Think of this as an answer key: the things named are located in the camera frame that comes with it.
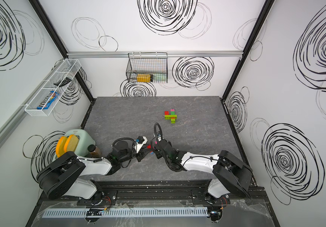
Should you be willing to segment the black remote control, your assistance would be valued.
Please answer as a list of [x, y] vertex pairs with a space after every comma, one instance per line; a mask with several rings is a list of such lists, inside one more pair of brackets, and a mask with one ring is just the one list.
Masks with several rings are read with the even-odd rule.
[[68, 85], [72, 80], [68, 77], [64, 78], [63, 80], [60, 80], [58, 82], [55, 82], [54, 85], [58, 88], [60, 87], [64, 87], [66, 85]]

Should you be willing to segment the yellow toast slice right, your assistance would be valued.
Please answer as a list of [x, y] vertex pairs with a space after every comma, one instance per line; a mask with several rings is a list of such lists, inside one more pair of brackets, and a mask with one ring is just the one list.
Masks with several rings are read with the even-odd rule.
[[75, 152], [79, 139], [76, 135], [69, 135], [64, 145], [64, 152]]

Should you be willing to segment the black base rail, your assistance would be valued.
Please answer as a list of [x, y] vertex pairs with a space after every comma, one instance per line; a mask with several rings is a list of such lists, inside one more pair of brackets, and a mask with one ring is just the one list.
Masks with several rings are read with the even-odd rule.
[[120, 201], [165, 201], [183, 200], [194, 205], [212, 203], [218, 206], [221, 202], [231, 203], [241, 197], [234, 194], [224, 194], [215, 199], [208, 194], [211, 180], [173, 180], [173, 181], [97, 181], [97, 192], [91, 199], [81, 196], [63, 195], [51, 199], [45, 193], [40, 197], [44, 201], [78, 201], [79, 205], [87, 205], [88, 201], [99, 202], [103, 205], [114, 205]]

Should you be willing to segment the black corner frame post right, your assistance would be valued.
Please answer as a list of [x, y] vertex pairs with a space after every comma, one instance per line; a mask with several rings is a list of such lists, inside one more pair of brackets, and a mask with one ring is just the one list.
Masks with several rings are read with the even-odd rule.
[[242, 57], [238, 61], [237, 65], [233, 71], [233, 74], [229, 80], [229, 83], [225, 89], [225, 92], [222, 96], [222, 101], [227, 100], [229, 93], [232, 90], [232, 88], [236, 82], [236, 79], [238, 78], [239, 73], [240, 73], [247, 57], [249, 56], [249, 53], [255, 43], [256, 38], [258, 38], [258, 36], [259, 36], [259, 32], [261, 31], [274, 2], [275, 2], [274, 0], [266, 0], [264, 2], [264, 5], [260, 11], [260, 14], [254, 24], [254, 27], [250, 33], [248, 40], [246, 42], [246, 45], [244, 46]]

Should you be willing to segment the aluminium wall rail back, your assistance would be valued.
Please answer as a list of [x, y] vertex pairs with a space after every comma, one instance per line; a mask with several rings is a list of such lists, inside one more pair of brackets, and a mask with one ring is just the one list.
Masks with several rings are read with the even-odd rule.
[[125, 58], [131, 57], [242, 57], [243, 51], [93, 51], [93, 52], [69, 52], [71, 58]]

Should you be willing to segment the aluminium wall rail left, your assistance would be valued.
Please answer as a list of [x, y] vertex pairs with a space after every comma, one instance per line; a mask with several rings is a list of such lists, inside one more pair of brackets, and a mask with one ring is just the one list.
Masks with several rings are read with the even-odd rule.
[[24, 104], [18, 107], [16, 112], [9, 118], [9, 120], [2, 126], [0, 129], [0, 148], [3, 146], [3, 144], [8, 140], [10, 135], [14, 132], [14, 130], [19, 126], [19, 124], [23, 121], [23, 119], [29, 115], [25, 112], [26, 105], [31, 101], [31, 99], [34, 97], [34, 95], [38, 92], [38, 90], [42, 87], [42, 83], [44, 80], [40, 83], [40, 85], [37, 86], [37, 88], [32, 92], [32, 94], [24, 101]]

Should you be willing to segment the yellow toast slice left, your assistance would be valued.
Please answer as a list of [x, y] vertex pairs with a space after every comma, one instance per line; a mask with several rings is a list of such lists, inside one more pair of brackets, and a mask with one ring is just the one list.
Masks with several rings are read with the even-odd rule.
[[57, 143], [57, 146], [56, 146], [56, 156], [57, 156], [57, 158], [61, 157], [65, 153], [64, 147], [65, 147], [66, 141], [67, 141], [67, 137], [65, 137], [65, 136], [62, 136], [59, 139], [59, 141]]

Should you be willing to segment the lime green long lego brick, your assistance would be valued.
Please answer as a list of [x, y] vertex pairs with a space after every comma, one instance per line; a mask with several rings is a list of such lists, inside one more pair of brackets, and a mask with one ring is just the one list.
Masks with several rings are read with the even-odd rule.
[[165, 115], [164, 116], [165, 120], [176, 119], [176, 118], [177, 118], [177, 115]]

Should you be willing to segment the blue candy packet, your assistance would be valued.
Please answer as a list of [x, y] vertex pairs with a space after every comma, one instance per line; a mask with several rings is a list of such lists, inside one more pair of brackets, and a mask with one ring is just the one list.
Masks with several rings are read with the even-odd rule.
[[50, 91], [45, 99], [37, 107], [37, 110], [49, 109], [52, 103], [59, 97], [59, 93], [56, 91]]

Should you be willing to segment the mint green toaster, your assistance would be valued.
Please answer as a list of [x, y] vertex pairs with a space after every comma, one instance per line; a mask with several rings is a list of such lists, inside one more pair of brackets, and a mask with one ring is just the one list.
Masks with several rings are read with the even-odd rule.
[[96, 144], [95, 140], [85, 130], [74, 129], [69, 130], [64, 134], [64, 136], [67, 138], [69, 135], [76, 135], [79, 139], [77, 148], [74, 152], [77, 156], [87, 157], [89, 155], [88, 146]]

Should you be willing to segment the yellow box in basket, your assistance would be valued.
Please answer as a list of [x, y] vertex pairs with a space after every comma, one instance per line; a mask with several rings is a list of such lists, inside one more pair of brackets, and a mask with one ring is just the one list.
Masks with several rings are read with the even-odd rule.
[[151, 74], [139, 73], [136, 76], [136, 82], [139, 82], [139, 83], [150, 83], [151, 81], [152, 81], [152, 75]]

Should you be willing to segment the black corner frame post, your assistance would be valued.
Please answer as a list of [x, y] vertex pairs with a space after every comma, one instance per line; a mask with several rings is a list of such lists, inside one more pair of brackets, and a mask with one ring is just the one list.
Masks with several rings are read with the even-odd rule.
[[[47, 16], [44, 8], [42, 7], [41, 3], [38, 0], [28, 0], [28, 2], [33, 7], [34, 11], [36, 12], [37, 16], [41, 20], [42, 24], [44, 25], [44, 28], [48, 32], [50, 38], [54, 42], [55, 46], [57, 47], [57, 49], [60, 52], [60, 54], [62, 55], [62, 57], [63, 58], [68, 58], [68, 56], [67, 56], [68, 51], [67, 51], [65, 45], [63, 44], [61, 38], [57, 34], [55, 28], [53, 27], [51, 21], [49, 20], [49, 18]], [[93, 98], [92, 93], [90, 92], [90, 90], [88, 89], [86, 83], [82, 79], [81, 73], [78, 72], [77, 75], [76, 75], [76, 78], [77, 78], [78, 84], [82, 88], [82, 90], [85, 93], [85, 95], [87, 96], [88, 100], [91, 103], [94, 104], [95, 98]]]
[[260, 14], [254, 24], [254, 27], [250, 33], [248, 40], [246, 42], [246, 45], [244, 46], [242, 57], [238, 61], [237, 65], [233, 71], [233, 74], [229, 80], [229, 83], [225, 89], [225, 92], [222, 96], [222, 101], [227, 100], [229, 93], [232, 90], [232, 88], [236, 82], [236, 79], [238, 78], [239, 73], [240, 73], [247, 57], [249, 56], [249, 53], [255, 43], [256, 38], [258, 38], [258, 36], [259, 36], [259, 32], [261, 31], [274, 2], [275, 2], [274, 0], [266, 0], [264, 2], [264, 5], [260, 11]]

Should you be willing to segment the green item in basket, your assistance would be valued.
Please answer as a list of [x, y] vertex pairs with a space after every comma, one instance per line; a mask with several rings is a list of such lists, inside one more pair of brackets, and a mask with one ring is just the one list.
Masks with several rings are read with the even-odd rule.
[[167, 83], [168, 75], [166, 73], [153, 73], [151, 82], [152, 83]]

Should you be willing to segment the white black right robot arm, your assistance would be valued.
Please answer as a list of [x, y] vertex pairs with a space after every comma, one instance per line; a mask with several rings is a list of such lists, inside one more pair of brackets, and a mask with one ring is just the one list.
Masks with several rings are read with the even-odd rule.
[[154, 151], [162, 157], [168, 168], [174, 172], [200, 171], [213, 174], [216, 178], [211, 180], [207, 193], [220, 198], [223, 195], [233, 194], [241, 198], [249, 198], [252, 169], [227, 150], [219, 154], [200, 155], [188, 151], [175, 149], [163, 136], [159, 123], [153, 127], [156, 145]]

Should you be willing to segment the aluminium wall rail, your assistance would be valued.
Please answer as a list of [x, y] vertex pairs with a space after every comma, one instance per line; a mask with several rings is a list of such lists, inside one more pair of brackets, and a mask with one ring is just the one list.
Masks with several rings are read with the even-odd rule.
[[125, 58], [131, 57], [242, 57], [243, 51], [93, 51], [93, 52], [69, 52], [71, 58]]
[[38, 90], [42, 87], [42, 83], [44, 80], [40, 83], [40, 85], [37, 86], [37, 88], [32, 92], [32, 94], [24, 101], [24, 104], [18, 107], [16, 112], [9, 118], [9, 120], [2, 126], [0, 129], [0, 148], [3, 146], [3, 144], [8, 140], [10, 135], [14, 132], [14, 130], [19, 126], [19, 124], [23, 121], [23, 119], [29, 115], [25, 112], [26, 105], [31, 101], [31, 99], [34, 97], [34, 95], [38, 92]]

